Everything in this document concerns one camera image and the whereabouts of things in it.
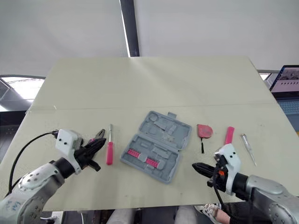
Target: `sneaker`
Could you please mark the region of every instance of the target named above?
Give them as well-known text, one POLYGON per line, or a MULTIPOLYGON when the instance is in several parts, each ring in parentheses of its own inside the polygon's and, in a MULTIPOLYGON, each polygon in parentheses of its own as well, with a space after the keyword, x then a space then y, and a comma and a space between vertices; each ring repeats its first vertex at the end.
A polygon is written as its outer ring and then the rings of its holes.
POLYGON ((195 209, 201 213, 203 213, 204 215, 208 216, 209 219, 215 223, 215 224, 221 224, 219 222, 217 222, 217 220, 214 218, 214 216, 216 215, 216 211, 218 209, 221 209, 221 206, 218 206, 217 204, 205 204, 205 205, 195 205, 194 206, 195 209))

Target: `clear plastic screwdriver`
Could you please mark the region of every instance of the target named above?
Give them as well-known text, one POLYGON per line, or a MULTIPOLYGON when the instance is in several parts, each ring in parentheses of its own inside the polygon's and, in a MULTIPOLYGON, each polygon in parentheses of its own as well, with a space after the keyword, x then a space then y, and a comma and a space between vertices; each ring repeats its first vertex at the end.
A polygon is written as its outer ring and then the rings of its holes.
POLYGON ((249 155, 251 156, 252 158, 252 161, 254 162, 254 165, 256 165, 256 160, 254 159, 254 156, 253 156, 253 151, 252 151, 252 148, 251 148, 251 145, 249 144, 248 142, 248 139, 247 139, 247 136, 245 134, 241 134, 241 138, 243 140, 243 143, 245 145, 245 148, 247 149, 249 155))

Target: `gray plastic tool case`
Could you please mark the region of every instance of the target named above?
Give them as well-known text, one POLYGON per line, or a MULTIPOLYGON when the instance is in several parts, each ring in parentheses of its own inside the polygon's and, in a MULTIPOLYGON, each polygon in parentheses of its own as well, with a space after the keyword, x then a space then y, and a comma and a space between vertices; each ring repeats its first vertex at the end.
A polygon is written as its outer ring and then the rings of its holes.
POLYGON ((170 183, 181 157, 179 151, 189 141, 191 126, 175 120, 176 114, 164 116, 150 111, 124 152, 121 161, 159 181, 170 183))

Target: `laptop screen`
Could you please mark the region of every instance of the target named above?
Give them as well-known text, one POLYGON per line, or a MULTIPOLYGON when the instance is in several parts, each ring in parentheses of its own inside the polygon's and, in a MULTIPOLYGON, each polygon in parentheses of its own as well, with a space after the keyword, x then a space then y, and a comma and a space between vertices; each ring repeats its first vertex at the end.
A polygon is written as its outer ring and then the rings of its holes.
POLYGON ((276 98, 299 96, 299 65, 285 65, 276 77, 270 91, 276 98))

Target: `window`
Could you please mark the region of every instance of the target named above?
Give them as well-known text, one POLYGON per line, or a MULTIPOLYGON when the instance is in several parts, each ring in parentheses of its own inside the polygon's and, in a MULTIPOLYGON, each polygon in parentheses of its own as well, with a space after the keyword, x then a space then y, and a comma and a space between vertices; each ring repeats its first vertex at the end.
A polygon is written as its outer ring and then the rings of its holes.
POLYGON ((23 99, 33 101, 43 85, 44 79, 27 77, 3 77, 11 88, 13 88, 23 99))

